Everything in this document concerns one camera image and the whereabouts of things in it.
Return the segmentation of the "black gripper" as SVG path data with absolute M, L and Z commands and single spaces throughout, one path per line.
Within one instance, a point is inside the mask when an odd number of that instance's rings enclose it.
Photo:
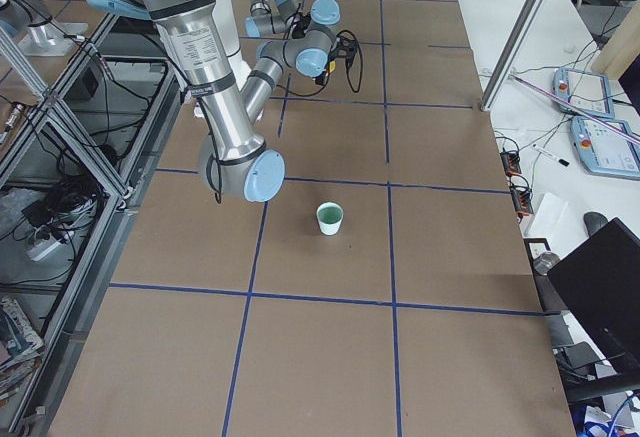
M 351 78 L 351 70 L 355 61 L 361 61 L 361 46 L 356 36 L 338 36 L 334 48 L 330 51 L 328 62 L 321 74 L 314 78 L 316 85 L 327 85 L 331 74 L 335 71 L 336 62 L 344 62 L 345 76 L 349 85 L 361 84 L 361 72 L 358 72 L 357 82 Z

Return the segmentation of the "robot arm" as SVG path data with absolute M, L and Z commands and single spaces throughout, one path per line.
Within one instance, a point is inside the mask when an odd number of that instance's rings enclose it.
M 238 87 L 214 21 L 216 0 L 86 0 L 122 17 L 152 21 L 187 89 L 201 106 L 209 137 L 201 149 L 202 179 L 218 197 L 266 202 L 280 190 L 285 163 L 266 146 L 257 117 Z
M 298 0 L 251 0 L 246 33 L 265 41 L 241 89 L 250 122 L 259 120 L 287 69 L 325 88 L 335 62 L 342 60 L 351 91 L 360 91 L 361 82 L 352 81 L 351 69 L 355 62 L 364 66 L 361 45 L 352 31 L 338 28 L 340 20 L 341 9 L 335 0 L 315 0 L 308 12 Z

